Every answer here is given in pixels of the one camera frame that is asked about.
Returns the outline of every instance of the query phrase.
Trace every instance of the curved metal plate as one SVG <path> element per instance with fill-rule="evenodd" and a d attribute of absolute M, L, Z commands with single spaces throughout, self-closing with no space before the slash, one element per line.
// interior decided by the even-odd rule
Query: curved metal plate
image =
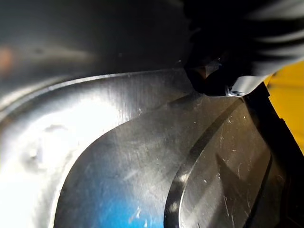
<path fill-rule="evenodd" d="M 241 100 L 183 70 L 78 79 L 3 114 L 0 227 L 242 227 L 269 165 Z"/>
<path fill-rule="evenodd" d="M 63 182 L 88 145 L 191 92 L 183 70 L 170 70 L 65 82 L 9 106 L 0 123 L 0 227 L 52 227 Z"/>

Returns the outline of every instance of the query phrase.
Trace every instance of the curved metal edge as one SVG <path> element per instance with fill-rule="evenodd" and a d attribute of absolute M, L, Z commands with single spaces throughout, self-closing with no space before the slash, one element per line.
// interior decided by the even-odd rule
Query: curved metal edge
<path fill-rule="evenodd" d="M 204 134 L 197 140 L 190 150 L 185 162 L 177 171 L 172 185 L 170 187 L 165 212 L 164 212 L 164 227 L 165 228 L 179 228 L 180 227 L 180 212 L 181 203 L 184 192 L 188 183 L 189 176 L 198 161 L 200 155 L 204 152 L 204 148 L 211 140 L 215 132 L 221 127 L 224 121 L 236 110 L 241 104 L 242 100 L 236 100 L 229 106 L 216 120 L 207 128 Z"/>
<path fill-rule="evenodd" d="M 166 70 L 182 70 L 179 68 L 174 68 L 174 69 L 166 69 Z M 161 71 L 166 71 L 166 70 L 156 70 L 156 71 L 145 71 L 145 73 L 149 72 L 161 72 Z M 12 113 L 14 110 L 16 110 L 18 107 L 22 106 L 26 102 L 41 96 L 43 94 L 46 94 L 50 91 L 60 89 L 63 87 L 83 83 L 83 82 L 90 82 L 90 81 L 95 81 L 99 79 L 107 79 L 107 78 L 112 78 L 112 77 L 123 77 L 123 76 L 128 76 L 129 74 L 140 74 L 141 72 L 144 71 L 138 71 L 138 72 L 127 72 L 127 73 L 119 73 L 119 74 L 107 74 L 107 75 L 98 75 L 98 76 L 90 76 L 90 77 L 83 77 L 83 78 L 78 78 L 78 79 L 73 79 L 65 82 L 60 82 L 54 85 L 49 85 L 45 88 L 38 89 L 36 91 L 33 91 L 31 93 L 28 93 L 24 97 L 21 97 L 15 101 L 13 101 L 10 105 L 6 106 L 2 110 L 0 110 L 0 123 L 6 118 L 10 113 Z"/>

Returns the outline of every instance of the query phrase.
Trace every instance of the black plastic part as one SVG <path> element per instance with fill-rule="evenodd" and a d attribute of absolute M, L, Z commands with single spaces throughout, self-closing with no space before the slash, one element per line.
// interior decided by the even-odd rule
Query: black plastic part
<path fill-rule="evenodd" d="M 244 100 L 256 121 L 256 127 L 285 170 L 287 181 L 281 202 L 281 222 L 278 228 L 304 227 L 304 156 L 289 131 L 271 105 L 264 83 Z"/>

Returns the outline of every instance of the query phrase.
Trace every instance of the yellow surface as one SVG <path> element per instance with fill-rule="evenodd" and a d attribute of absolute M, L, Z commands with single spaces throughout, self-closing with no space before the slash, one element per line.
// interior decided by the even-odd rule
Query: yellow surface
<path fill-rule="evenodd" d="M 265 83 L 272 105 L 304 153 L 304 61 L 285 67 Z"/>

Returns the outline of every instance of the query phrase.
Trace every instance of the metal surface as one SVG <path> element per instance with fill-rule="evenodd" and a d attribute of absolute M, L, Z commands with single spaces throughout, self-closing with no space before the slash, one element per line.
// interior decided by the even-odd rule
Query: metal surface
<path fill-rule="evenodd" d="M 183 70 L 69 81 L 4 114 L 0 227 L 242 227 L 270 164 L 241 100 Z"/>
<path fill-rule="evenodd" d="M 16 0 L 0 7 L 0 110 L 75 78 L 183 66 L 178 0 Z"/>
<path fill-rule="evenodd" d="M 178 1 L 7 1 L 0 28 L 1 228 L 242 227 L 254 216 L 269 150 L 241 100 L 198 95 L 171 69 L 190 36 Z M 280 196 L 278 173 L 264 195 Z"/>

